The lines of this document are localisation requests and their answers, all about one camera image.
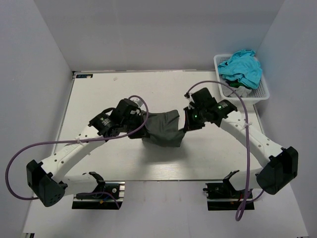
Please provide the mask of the dark grey t shirt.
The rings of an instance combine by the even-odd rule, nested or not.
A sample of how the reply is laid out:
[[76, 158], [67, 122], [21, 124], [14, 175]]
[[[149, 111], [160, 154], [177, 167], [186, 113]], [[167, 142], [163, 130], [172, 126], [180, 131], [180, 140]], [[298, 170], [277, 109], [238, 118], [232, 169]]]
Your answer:
[[145, 124], [148, 136], [142, 141], [160, 147], [180, 147], [185, 132], [178, 128], [179, 117], [178, 110], [149, 113]]

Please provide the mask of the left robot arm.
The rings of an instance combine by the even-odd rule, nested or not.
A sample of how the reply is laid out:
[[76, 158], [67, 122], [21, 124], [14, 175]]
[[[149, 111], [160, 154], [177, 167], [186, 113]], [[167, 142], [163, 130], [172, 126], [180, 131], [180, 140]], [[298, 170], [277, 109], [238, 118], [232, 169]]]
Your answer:
[[98, 173], [86, 172], [78, 176], [68, 176], [67, 173], [109, 140], [124, 136], [131, 139], [145, 137], [148, 117], [149, 113], [138, 107], [102, 111], [89, 121], [74, 141], [65, 142], [59, 151], [40, 162], [32, 160], [27, 164], [29, 187], [46, 207], [68, 195], [84, 199], [106, 196], [115, 200], [116, 193], [106, 189], [106, 182]]

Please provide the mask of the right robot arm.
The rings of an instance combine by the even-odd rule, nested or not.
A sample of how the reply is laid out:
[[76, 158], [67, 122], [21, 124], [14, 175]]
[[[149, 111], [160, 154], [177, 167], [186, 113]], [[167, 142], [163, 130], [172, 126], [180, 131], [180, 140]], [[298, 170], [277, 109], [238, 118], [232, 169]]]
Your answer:
[[283, 148], [257, 130], [242, 116], [242, 113], [228, 100], [196, 103], [190, 100], [184, 108], [185, 131], [201, 129], [206, 122], [215, 124], [231, 134], [261, 165], [251, 170], [249, 188], [261, 188], [275, 195], [298, 174], [298, 151], [292, 146]]

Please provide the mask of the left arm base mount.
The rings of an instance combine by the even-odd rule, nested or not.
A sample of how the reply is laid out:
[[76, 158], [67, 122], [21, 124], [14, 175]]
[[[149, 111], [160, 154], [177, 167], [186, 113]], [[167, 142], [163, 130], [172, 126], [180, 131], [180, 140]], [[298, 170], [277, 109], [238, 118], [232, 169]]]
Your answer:
[[124, 181], [103, 182], [92, 194], [77, 194], [73, 198], [73, 210], [119, 210], [125, 192]]

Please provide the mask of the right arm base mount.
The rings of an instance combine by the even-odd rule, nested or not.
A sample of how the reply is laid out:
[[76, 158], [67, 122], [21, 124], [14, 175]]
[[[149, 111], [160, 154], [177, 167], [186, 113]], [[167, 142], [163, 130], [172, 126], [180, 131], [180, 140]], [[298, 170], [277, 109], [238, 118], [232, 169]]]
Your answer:
[[207, 196], [209, 211], [234, 211], [242, 204], [244, 191], [231, 191], [222, 182], [206, 183], [203, 192]]

